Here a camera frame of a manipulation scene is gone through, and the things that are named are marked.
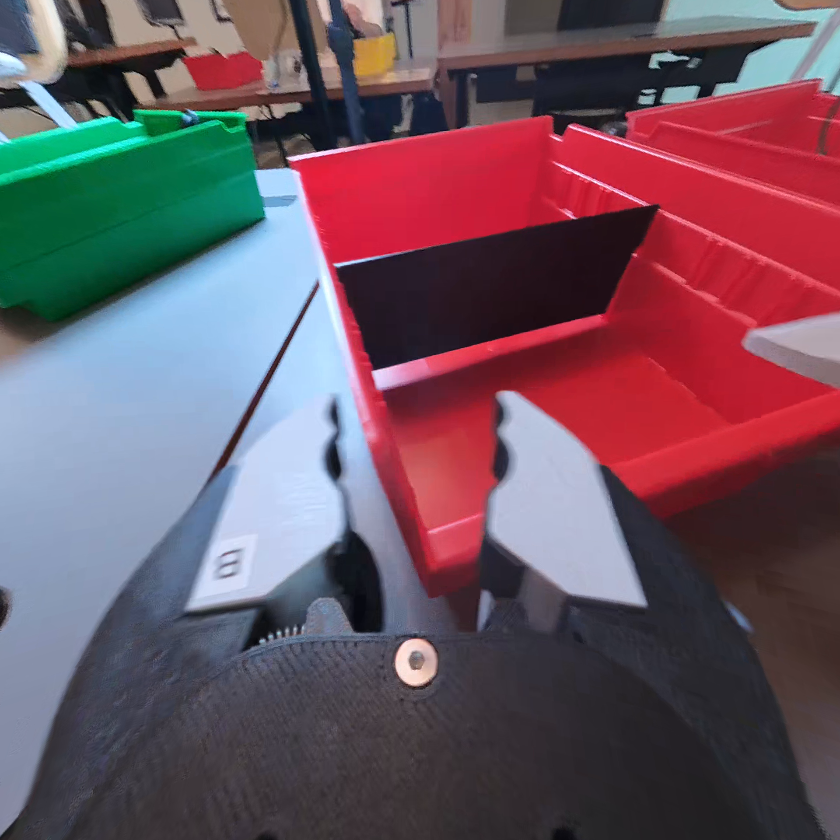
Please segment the red bin with black divider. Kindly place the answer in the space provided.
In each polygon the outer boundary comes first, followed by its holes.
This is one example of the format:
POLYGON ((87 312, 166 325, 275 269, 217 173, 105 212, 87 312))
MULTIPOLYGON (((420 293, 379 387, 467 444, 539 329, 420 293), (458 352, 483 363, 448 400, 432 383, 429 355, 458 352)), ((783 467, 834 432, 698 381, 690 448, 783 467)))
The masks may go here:
POLYGON ((476 578, 498 392, 568 428, 660 517, 838 446, 838 391, 742 347, 838 311, 838 206, 544 118, 292 167, 374 466, 431 596, 476 578), (604 315, 373 368, 336 265, 654 204, 604 315))

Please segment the black board with wooden rim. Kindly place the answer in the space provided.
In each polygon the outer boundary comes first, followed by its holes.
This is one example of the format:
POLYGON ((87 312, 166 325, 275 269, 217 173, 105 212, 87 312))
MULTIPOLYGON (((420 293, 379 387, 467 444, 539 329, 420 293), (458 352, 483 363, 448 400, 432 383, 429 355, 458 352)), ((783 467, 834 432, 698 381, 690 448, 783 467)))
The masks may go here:
POLYGON ((67 36, 56 2, 1 2, 1 86, 59 79, 67 65, 67 36))

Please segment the white tablet stand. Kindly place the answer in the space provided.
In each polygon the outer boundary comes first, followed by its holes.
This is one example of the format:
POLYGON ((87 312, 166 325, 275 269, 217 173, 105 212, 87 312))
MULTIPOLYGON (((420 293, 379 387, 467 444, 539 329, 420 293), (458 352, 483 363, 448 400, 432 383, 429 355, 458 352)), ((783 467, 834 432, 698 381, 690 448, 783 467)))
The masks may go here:
POLYGON ((20 58, 1 53, 1 82, 2 87, 22 89, 57 127, 66 130, 76 128, 76 121, 47 89, 29 77, 26 64, 20 58))

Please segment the yellow plastic bin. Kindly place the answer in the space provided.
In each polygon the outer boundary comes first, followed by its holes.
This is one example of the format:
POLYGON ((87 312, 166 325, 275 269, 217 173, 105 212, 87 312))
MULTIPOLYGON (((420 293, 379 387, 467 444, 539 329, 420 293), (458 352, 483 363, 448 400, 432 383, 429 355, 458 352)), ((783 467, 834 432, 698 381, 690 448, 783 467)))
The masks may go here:
POLYGON ((357 77, 388 73, 396 62, 397 44, 393 32, 353 40, 353 70, 357 77))

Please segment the wooden desk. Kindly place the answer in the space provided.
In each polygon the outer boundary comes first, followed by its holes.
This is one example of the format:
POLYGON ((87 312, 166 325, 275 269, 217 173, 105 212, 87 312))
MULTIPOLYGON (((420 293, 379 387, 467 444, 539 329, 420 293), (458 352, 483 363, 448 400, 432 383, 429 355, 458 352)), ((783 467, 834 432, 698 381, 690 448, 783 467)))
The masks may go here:
POLYGON ((633 93, 698 87, 709 97, 736 81, 745 60, 780 41, 808 39, 810 20, 700 17, 502 36, 454 43, 437 56, 439 90, 451 129, 469 122, 469 79, 489 78, 487 102, 565 100, 572 109, 628 110, 633 93))
MULTIPOLYGON (((420 97, 413 105, 410 132, 446 131, 441 102, 435 96, 437 67, 434 62, 399 62, 378 76, 357 77, 359 113, 364 142, 392 138, 403 123, 404 97, 420 97)), ((318 104, 313 100, 306 73, 286 77, 272 87, 264 80, 243 87, 200 91, 196 87, 142 102, 133 108, 137 119, 141 111, 221 113, 256 111, 255 140, 273 139, 280 149, 283 140, 301 135, 315 151, 336 147, 341 138, 351 139, 349 107, 343 99, 340 71, 322 69, 330 131, 324 129, 318 104)))

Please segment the black divider panel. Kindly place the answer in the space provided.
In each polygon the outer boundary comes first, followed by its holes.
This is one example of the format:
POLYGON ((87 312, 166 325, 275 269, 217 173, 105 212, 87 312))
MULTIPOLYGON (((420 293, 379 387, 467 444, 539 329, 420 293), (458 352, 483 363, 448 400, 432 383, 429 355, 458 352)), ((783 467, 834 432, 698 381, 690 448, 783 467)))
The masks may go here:
POLYGON ((606 314, 659 205, 336 265, 375 370, 606 314))

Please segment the black tripod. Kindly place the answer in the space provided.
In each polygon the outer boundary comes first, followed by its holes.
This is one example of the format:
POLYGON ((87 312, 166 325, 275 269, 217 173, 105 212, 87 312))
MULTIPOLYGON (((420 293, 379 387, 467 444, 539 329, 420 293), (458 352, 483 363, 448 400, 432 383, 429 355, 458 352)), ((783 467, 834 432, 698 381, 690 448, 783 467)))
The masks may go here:
POLYGON ((332 150, 337 145, 338 137, 333 126, 329 97, 320 62, 327 29, 320 15, 318 3, 289 1, 288 5, 303 67, 307 72, 309 104, 317 127, 318 143, 316 145, 321 151, 332 150))
POLYGON ((363 144, 364 115, 354 74, 354 34, 341 1, 329 1, 329 7, 332 19, 328 41, 339 67, 350 139, 353 144, 363 144))

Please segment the green plastic bin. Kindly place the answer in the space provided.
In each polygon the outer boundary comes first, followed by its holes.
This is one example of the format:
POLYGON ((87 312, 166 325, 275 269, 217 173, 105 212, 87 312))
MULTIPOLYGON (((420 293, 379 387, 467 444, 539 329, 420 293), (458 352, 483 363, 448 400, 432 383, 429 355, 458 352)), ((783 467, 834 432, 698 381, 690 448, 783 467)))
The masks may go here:
POLYGON ((241 112, 137 110, 8 141, 2 309, 66 319, 264 215, 241 112))

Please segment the red plastic bin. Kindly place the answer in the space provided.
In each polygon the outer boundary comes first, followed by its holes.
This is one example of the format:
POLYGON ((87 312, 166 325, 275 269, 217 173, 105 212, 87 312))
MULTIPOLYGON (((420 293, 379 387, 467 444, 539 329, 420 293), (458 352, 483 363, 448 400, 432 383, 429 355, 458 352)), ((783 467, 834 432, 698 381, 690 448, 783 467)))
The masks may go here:
POLYGON ((182 63, 199 91, 241 88, 263 78, 262 62, 247 51, 185 56, 182 63))
POLYGON ((818 79, 631 112, 626 138, 839 204, 839 98, 818 79))

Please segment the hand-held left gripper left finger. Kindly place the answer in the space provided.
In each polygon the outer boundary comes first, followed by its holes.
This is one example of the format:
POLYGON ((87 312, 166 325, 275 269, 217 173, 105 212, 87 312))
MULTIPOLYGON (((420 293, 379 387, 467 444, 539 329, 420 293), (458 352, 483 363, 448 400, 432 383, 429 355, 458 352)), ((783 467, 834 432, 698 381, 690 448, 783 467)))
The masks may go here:
POLYGON ((340 464, 338 405, 321 396, 264 432, 235 465, 187 614, 264 605, 349 530, 340 464))

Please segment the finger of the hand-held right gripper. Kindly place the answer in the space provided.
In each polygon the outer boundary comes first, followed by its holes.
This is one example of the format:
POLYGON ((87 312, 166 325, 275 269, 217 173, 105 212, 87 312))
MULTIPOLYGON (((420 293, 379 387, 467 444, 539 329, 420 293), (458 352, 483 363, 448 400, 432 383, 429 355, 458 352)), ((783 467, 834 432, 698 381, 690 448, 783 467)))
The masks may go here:
POLYGON ((742 347, 786 371, 839 387, 839 314, 827 313, 753 329, 742 347))

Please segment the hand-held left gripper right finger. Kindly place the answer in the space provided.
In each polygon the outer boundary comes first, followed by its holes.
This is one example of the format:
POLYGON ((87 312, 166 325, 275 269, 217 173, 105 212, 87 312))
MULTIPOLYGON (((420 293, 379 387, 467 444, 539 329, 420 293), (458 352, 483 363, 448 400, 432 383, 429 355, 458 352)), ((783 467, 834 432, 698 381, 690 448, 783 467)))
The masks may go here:
POLYGON ((601 464, 520 393, 494 400, 496 482, 478 558, 478 630, 503 606, 516 606, 536 632, 558 632, 574 607, 643 616, 648 598, 601 464))

